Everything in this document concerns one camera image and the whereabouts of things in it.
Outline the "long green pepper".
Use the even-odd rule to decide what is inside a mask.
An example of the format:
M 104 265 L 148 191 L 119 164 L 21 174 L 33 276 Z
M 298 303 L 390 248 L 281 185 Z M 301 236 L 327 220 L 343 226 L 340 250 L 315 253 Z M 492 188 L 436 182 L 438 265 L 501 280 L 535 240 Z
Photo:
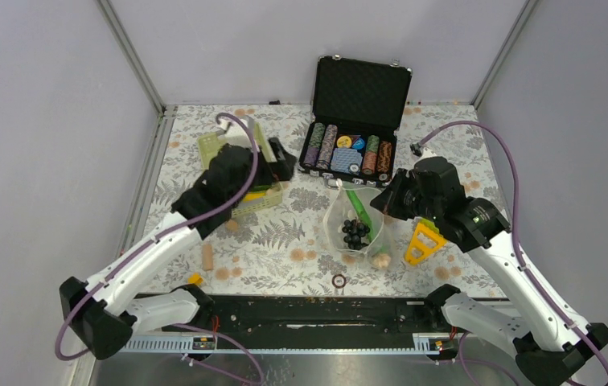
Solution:
M 377 188 L 357 186 L 354 189 L 346 189 L 343 193 L 343 197 L 349 206 L 345 220 L 362 220 L 371 228 L 372 241 L 370 245 L 361 250 L 352 250 L 363 253 L 368 257 L 374 257 L 380 253 L 389 254 L 391 249 L 388 230 L 384 225 L 384 215 L 371 205 L 371 201 L 379 194 L 380 190 Z

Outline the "clear zip top bag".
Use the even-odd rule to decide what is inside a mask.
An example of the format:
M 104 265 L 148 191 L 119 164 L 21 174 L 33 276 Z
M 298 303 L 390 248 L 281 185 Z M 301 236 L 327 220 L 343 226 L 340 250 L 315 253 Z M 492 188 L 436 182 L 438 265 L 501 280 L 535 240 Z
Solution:
M 375 269 L 388 269 L 392 262 L 392 242 L 384 214 L 371 205 L 381 190 L 328 180 L 336 192 L 324 216 L 328 244 L 333 250 L 356 260 L 365 260 Z

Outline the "garlic bulb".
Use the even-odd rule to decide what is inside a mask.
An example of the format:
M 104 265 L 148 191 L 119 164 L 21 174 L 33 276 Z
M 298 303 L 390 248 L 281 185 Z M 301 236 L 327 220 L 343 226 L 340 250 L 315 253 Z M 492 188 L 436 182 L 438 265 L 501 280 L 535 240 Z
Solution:
M 378 269 L 386 269 L 391 263 L 392 258 L 385 253 L 380 253 L 374 256 L 373 264 Z

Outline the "black grape bunch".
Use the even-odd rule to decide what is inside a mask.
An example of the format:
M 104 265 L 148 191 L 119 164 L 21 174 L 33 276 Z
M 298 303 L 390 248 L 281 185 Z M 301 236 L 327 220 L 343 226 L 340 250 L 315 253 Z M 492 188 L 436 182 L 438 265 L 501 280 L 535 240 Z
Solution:
M 344 220 L 341 228 L 343 243 L 350 250 L 361 250 L 372 241 L 371 228 L 362 220 Z

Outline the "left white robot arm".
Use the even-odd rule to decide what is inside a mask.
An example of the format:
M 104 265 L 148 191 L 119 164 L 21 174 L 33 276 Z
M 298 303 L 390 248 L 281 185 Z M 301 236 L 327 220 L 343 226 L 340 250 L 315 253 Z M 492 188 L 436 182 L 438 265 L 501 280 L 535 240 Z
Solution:
M 64 322 L 55 340 L 56 356 L 71 358 L 61 351 L 66 331 L 74 332 L 97 359 L 107 359 L 138 333 L 175 324 L 195 331 L 208 327 L 213 301 L 197 285 L 145 298 L 138 294 L 170 261 L 229 221 L 249 190 L 292 178 L 296 157 L 277 138 L 268 140 L 268 148 L 272 162 L 254 154 L 250 145 L 224 144 L 147 236 L 86 280 L 66 279 L 59 287 Z

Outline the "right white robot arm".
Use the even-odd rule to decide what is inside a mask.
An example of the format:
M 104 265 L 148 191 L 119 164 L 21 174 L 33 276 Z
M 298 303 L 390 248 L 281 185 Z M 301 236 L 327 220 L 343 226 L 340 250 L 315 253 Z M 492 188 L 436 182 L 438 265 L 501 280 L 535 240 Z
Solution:
M 456 167 L 440 156 L 399 169 L 371 201 L 398 220 L 420 217 L 495 280 L 519 315 L 484 305 L 453 285 L 425 298 L 428 327 L 461 328 L 505 351 L 534 385 L 568 383 L 608 344 L 608 327 L 577 313 L 526 261 L 511 225 L 489 200 L 467 195 Z

